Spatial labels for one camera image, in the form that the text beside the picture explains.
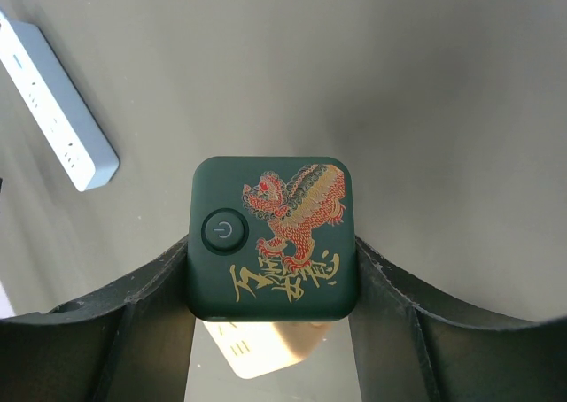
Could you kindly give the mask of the orange cube adapter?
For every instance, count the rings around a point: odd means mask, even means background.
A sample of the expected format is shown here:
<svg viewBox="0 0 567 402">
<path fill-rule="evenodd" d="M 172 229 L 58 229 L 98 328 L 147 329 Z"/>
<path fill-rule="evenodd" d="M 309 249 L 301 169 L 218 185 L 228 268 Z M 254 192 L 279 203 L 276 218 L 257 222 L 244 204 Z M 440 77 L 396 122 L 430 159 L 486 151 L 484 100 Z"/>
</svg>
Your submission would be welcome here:
<svg viewBox="0 0 567 402">
<path fill-rule="evenodd" d="M 253 379 L 305 360 L 332 325 L 331 321 L 204 323 L 231 369 L 243 379 Z"/>
</svg>

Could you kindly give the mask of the light blue power strip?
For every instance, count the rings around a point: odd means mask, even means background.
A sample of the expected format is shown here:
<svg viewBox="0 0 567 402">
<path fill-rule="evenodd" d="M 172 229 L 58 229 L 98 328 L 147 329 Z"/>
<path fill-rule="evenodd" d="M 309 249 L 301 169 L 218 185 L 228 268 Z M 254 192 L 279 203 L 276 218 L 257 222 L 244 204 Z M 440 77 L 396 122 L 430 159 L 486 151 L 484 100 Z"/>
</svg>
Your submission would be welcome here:
<svg viewBox="0 0 567 402">
<path fill-rule="evenodd" d="M 119 157 L 39 27 L 2 14 L 1 63 L 75 188 L 105 186 Z"/>
</svg>

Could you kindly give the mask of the dark green cube adapter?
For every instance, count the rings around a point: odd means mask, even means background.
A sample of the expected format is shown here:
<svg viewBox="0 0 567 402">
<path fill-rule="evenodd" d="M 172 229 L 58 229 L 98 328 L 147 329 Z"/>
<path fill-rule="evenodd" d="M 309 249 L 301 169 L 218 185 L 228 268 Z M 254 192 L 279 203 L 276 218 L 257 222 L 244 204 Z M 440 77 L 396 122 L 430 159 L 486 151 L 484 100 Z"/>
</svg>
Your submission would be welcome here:
<svg viewBox="0 0 567 402">
<path fill-rule="evenodd" d="M 329 157 L 212 157 L 195 170 L 186 301 L 203 321 L 337 321 L 359 295 L 353 188 Z"/>
</svg>

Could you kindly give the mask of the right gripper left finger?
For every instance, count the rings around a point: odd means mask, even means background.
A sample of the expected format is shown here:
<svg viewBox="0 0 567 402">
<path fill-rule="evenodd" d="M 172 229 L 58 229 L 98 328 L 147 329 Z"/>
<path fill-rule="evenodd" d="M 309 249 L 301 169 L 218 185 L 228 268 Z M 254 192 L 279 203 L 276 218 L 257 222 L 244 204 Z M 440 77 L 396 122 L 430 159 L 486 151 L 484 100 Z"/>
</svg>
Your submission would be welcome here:
<svg viewBox="0 0 567 402">
<path fill-rule="evenodd" d="M 1 321 L 3 401 L 182 401 L 195 317 L 187 240 L 47 313 Z"/>
</svg>

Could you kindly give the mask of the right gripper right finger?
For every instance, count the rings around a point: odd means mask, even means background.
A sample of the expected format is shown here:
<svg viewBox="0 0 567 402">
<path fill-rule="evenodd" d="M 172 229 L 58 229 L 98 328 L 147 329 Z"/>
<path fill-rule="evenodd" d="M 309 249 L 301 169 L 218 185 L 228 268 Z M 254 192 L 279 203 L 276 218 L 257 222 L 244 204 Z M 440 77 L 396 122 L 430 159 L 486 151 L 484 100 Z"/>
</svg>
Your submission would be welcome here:
<svg viewBox="0 0 567 402">
<path fill-rule="evenodd" d="M 564 401 L 566 319 L 527 321 L 458 298 L 356 240 L 349 316 L 364 401 Z"/>
</svg>

